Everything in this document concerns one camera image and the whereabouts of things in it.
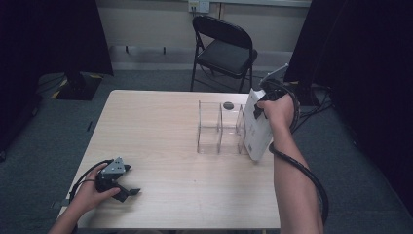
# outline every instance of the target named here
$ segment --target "hand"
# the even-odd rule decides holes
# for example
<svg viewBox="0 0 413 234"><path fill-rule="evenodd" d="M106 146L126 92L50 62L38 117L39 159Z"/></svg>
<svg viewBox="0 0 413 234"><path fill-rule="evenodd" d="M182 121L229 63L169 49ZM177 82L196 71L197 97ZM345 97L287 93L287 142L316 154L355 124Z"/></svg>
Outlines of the hand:
<svg viewBox="0 0 413 234"><path fill-rule="evenodd" d="M290 95L284 95L275 101L258 101L257 105L264 109L272 128L289 128L291 125L294 118L294 104Z"/></svg>
<svg viewBox="0 0 413 234"><path fill-rule="evenodd" d="M101 193L96 190L94 180L96 179L98 172L106 166L107 164L99 165L88 174L86 180L92 181L84 181L82 183L82 186L80 187L70 206L76 207L81 213L84 214L95 208L102 201L116 195L121 191L121 189L117 187L111 188Z"/></svg>

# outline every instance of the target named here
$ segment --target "black folding chair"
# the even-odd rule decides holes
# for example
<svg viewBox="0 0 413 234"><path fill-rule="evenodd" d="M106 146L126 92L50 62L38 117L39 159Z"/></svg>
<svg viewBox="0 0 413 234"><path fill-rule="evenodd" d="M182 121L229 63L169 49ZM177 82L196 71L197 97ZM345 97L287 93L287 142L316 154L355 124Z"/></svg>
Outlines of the black folding chair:
<svg viewBox="0 0 413 234"><path fill-rule="evenodd" d="M194 81L211 87L195 78L197 64L209 68L212 73L217 71L226 76L241 79L238 93L242 91L245 76L249 71L249 87L252 88L252 65L258 53L253 49L249 35L237 25L208 16L194 17L192 25L195 29L197 47L192 70L191 91L194 89ZM212 38L213 41L205 46L201 34Z"/></svg>

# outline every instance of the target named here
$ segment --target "wall outlet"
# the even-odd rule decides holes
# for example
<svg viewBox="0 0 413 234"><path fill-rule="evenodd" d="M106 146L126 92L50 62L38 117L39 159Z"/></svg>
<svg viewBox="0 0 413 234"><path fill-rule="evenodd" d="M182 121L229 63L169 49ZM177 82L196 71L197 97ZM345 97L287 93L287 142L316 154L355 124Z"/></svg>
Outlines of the wall outlet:
<svg viewBox="0 0 413 234"><path fill-rule="evenodd" d="M209 2L200 1L200 13L209 13Z"/></svg>
<svg viewBox="0 0 413 234"><path fill-rule="evenodd" d="M188 1L188 12L209 13L209 2L206 1Z"/></svg>
<svg viewBox="0 0 413 234"><path fill-rule="evenodd" d="M188 12L199 12L200 11L200 1L188 1Z"/></svg>

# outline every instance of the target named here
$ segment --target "black curtain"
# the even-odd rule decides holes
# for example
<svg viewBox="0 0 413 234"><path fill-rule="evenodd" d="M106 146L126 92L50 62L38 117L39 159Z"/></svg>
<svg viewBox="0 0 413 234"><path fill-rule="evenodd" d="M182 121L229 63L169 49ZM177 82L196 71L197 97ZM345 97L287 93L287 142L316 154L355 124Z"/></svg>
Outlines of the black curtain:
<svg viewBox="0 0 413 234"><path fill-rule="evenodd" d="M0 1L1 150L39 78L67 69L113 75L95 1Z"/></svg>
<svg viewBox="0 0 413 234"><path fill-rule="evenodd" d="M286 78L332 88L357 146L413 214L413 2L339 2L313 1Z"/></svg>

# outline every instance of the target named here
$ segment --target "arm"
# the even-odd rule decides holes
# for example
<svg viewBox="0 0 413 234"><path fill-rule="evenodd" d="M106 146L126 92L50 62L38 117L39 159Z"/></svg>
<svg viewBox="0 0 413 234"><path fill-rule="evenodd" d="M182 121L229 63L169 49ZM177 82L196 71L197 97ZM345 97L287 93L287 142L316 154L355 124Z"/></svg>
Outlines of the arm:
<svg viewBox="0 0 413 234"><path fill-rule="evenodd" d="M97 173L106 167L106 164L102 164L95 168L86 177L86 180L94 180ZM71 233L75 228L79 218L86 212L90 211L103 200L106 200L115 194L120 192L120 188L112 188L102 193L97 192L94 187L94 181L85 181L80 187L73 201L67 207L67 209L58 217L56 223L49 231L49 234L62 234Z"/></svg>
<svg viewBox="0 0 413 234"><path fill-rule="evenodd" d="M289 126L294 109L291 97L277 101L260 101L273 131L274 147L308 168L292 138ZM279 205L282 233L322 233L317 191L313 183L299 170L277 155L274 157L274 187Z"/></svg>

